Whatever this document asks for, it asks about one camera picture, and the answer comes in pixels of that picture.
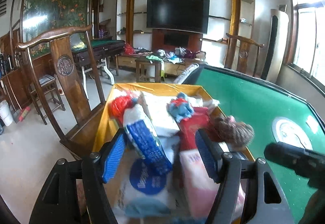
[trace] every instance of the yellow box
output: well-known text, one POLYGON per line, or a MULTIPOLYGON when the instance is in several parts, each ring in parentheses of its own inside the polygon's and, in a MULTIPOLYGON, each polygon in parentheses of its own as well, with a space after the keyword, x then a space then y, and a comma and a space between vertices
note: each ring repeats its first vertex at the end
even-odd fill
MULTIPOLYGON (((188 96, 200 96, 204 101, 212 99, 211 96, 203 89, 203 87, 199 85, 166 83, 116 83, 113 85, 112 91, 115 88, 120 91, 146 91, 156 96, 176 96, 179 92, 184 92, 188 96)), ((102 117, 100 119, 93 151, 99 151, 105 142, 111 141, 119 129, 115 119, 110 118, 108 114, 108 104, 113 100, 112 91, 108 96, 102 117)), ((217 107, 211 115, 217 116, 220 113, 222 113, 222 110, 217 107)), ((254 160, 247 148, 244 148, 242 152, 245 153, 249 160, 254 160)))

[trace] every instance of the brown hair scrunchie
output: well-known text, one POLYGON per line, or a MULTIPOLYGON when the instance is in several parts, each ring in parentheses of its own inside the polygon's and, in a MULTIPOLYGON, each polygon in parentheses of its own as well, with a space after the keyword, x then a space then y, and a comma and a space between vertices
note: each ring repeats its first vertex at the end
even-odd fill
POLYGON ((244 122, 236 122, 233 116, 225 117, 220 114, 212 120, 212 125, 221 141, 230 143, 235 148, 248 145, 254 138, 252 126, 244 122))

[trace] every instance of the television screen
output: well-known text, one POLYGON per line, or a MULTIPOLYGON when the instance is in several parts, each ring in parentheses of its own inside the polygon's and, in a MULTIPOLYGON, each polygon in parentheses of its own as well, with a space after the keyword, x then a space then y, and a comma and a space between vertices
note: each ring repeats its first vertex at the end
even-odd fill
POLYGON ((147 28, 206 34, 210 0, 147 0, 147 28))

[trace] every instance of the blue circle logo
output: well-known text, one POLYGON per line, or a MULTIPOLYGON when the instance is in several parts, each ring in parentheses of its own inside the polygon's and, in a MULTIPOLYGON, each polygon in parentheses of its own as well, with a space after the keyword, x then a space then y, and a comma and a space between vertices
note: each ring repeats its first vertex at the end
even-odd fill
POLYGON ((156 195, 166 185, 166 175, 159 175, 144 159, 137 159, 130 171, 130 183, 138 191, 147 195, 156 195))

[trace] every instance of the small framed photo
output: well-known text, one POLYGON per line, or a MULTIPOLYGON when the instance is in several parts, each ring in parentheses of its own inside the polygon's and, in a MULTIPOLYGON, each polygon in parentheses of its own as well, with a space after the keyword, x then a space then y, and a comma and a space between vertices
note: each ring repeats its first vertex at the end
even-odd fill
POLYGON ((287 10, 287 5, 279 5, 279 11, 285 12, 287 10))

